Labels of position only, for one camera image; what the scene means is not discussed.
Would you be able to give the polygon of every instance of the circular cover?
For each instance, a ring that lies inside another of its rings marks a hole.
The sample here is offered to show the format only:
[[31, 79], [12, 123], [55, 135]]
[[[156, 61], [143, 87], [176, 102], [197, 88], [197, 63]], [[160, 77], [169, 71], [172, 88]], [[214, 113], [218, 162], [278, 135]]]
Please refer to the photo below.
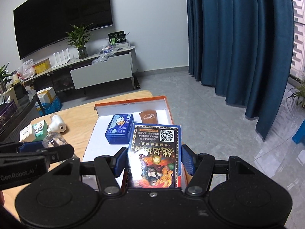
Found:
[[289, 193], [273, 181], [228, 180], [216, 186], [209, 204], [221, 218], [243, 227], [267, 227], [283, 221], [292, 208]]
[[64, 227], [81, 221], [95, 208], [97, 193], [65, 176], [36, 181], [16, 197], [21, 221], [37, 227]]

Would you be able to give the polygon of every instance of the blue curtain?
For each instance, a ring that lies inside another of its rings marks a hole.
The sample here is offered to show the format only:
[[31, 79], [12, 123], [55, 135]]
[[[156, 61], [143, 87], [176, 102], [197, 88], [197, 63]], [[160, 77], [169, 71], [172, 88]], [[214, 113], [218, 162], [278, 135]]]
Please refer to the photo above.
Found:
[[189, 73], [259, 117], [266, 138], [292, 61], [292, 0], [187, 0]]

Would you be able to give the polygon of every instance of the floor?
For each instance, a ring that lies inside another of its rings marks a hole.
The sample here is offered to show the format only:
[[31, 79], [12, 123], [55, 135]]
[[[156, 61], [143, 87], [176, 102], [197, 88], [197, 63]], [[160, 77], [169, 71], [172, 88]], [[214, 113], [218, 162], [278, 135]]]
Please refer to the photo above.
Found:
[[[255, 131], [257, 120], [245, 118], [245, 108], [229, 106], [217, 96], [214, 88], [202, 86], [186, 71], [138, 78], [141, 90], [153, 95], [166, 95], [175, 124], [182, 127], [182, 140], [196, 153], [212, 154], [216, 159], [237, 155], [286, 188], [292, 196], [293, 208], [287, 220], [288, 229], [305, 228], [305, 146], [296, 145], [291, 137], [305, 111], [294, 105], [292, 86], [286, 92], [265, 141]], [[134, 92], [129, 79], [96, 85], [60, 96], [63, 108], [78, 106], [103, 98]], [[214, 177], [212, 187], [225, 181]]]

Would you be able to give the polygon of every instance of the wall-mounted television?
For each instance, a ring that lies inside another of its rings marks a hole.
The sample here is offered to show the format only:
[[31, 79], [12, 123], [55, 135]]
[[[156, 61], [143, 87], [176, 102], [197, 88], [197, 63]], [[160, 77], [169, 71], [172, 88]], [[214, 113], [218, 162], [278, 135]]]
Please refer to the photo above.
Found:
[[63, 40], [70, 25], [92, 24], [89, 29], [112, 25], [110, 0], [28, 0], [14, 10], [20, 59]]

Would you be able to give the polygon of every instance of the brown object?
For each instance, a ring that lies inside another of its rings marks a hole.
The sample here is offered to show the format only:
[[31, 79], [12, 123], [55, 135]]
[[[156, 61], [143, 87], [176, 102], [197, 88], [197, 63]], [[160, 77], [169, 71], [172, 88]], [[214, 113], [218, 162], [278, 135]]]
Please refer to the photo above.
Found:
[[[62, 135], [67, 140], [67, 142], [74, 147], [75, 154], [80, 158], [80, 160], [82, 160], [89, 139], [93, 132], [93, 128], [98, 118], [97, 112], [94, 110], [95, 104], [104, 103], [104, 102], [124, 101], [130, 99], [140, 99], [147, 97], [152, 97], [151, 92], [147, 90], [143, 90], [126, 95], [119, 95], [119, 96], [107, 98], [96, 102], [91, 102], [88, 104], [84, 104], [56, 112], [67, 125], [67, 130], [63, 132]], [[42, 120], [45, 120], [49, 125], [51, 124], [50, 115], [45, 115], [37, 119], [34, 119], [31, 122], [31, 124], [34, 125]], [[51, 164], [49, 170], [55, 168], [58, 165], [59, 165], [58, 163]], [[27, 185], [28, 184], [25, 184], [22, 186], [6, 189], [3, 191], [5, 198], [4, 207], [16, 218], [18, 218], [18, 214], [15, 209], [15, 198], [17, 194]]]
[[142, 123], [145, 124], [158, 124], [156, 110], [146, 110], [140, 113]]
[[47, 69], [51, 68], [51, 63], [50, 63], [50, 59], [45, 59], [40, 61], [39, 63], [35, 64], [35, 71], [36, 74], [39, 74], [41, 72], [46, 71]]

